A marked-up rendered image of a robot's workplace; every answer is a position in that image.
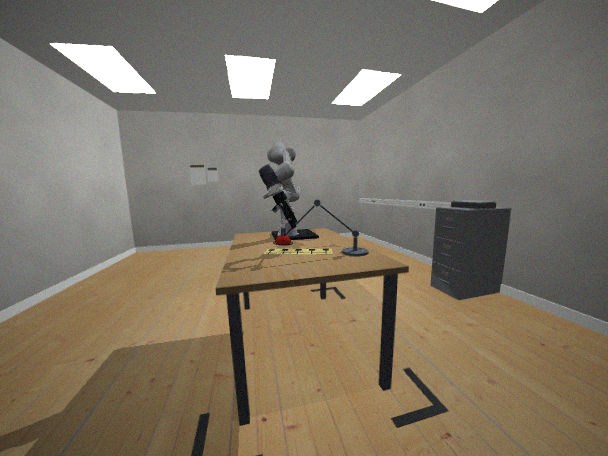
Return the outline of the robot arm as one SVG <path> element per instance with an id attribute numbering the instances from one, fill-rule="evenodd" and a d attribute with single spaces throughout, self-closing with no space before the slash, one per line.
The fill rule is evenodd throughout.
<path id="1" fill-rule="evenodd" d="M 285 145 L 281 142 L 276 142 L 273 145 L 272 149 L 273 150 L 271 150 L 271 152 L 270 150 L 268 151 L 267 157 L 270 162 L 278 164 L 278 167 L 272 169 L 271 166 L 267 164 L 259 170 L 261 179 L 268 190 L 267 193 L 263 196 L 263 198 L 266 199 L 270 196 L 274 196 L 284 191 L 287 197 L 287 199 L 285 199 L 284 201 L 287 202 L 290 209 L 294 213 L 294 209 L 290 206 L 290 202 L 294 202 L 299 199 L 299 192 L 295 188 L 292 181 L 292 176 L 295 172 L 292 165 L 292 161 L 294 161 L 296 157 L 296 152 L 293 147 L 285 147 Z M 278 228 L 278 230 L 280 230 L 278 232 L 278 236 L 281 235 L 281 228 L 286 228 L 286 233 L 292 228 L 288 220 L 285 219 L 285 215 L 279 204 L 280 203 L 276 204 L 275 207 L 271 210 L 276 213 L 280 208 L 281 211 L 281 225 Z"/>

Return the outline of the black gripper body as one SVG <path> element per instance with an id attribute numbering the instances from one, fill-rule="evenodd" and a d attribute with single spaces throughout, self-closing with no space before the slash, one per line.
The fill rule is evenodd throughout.
<path id="1" fill-rule="evenodd" d="M 284 191 L 282 191 L 282 192 L 274 195 L 273 199 L 275 200 L 276 204 L 283 202 L 285 205 L 286 202 L 284 200 L 287 199 L 287 197 L 286 197 Z M 285 205 L 285 207 L 286 207 L 286 205 Z"/>

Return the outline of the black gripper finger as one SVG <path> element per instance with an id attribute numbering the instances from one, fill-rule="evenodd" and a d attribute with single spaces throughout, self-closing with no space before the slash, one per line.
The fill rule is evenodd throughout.
<path id="1" fill-rule="evenodd" d="M 288 207 L 288 211 L 289 211 L 289 214 L 290 214 L 291 218 L 293 219 L 294 223 L 296 224 L 298 221 L 295 218 L 294 213 L 292 212 L 292 210 L 290 209 L 290 207 L 289 207 L 288 204 L 287 204 L 287 207 Z"/>
<path id="2" fill-rule="evenodd" d="M 280 207 L 281 207 L 281 209 L 282 209 L 282 211 L 283 211 L 283 213 L 285 215 L 285 219 L 288 220 L 288 222 L 289 222 L 290 226 L 292 227 L 292 229 L 296 228 L 296 225 L 295 225 L 293 219 L 291 218 L 291 216 L 289 214 L 287 203 L 285 203 L 286 207 L 285 207 L 285 205 L 284 205 L 283 202 L 280 203 L 279 205 L 280 205 Z"/>

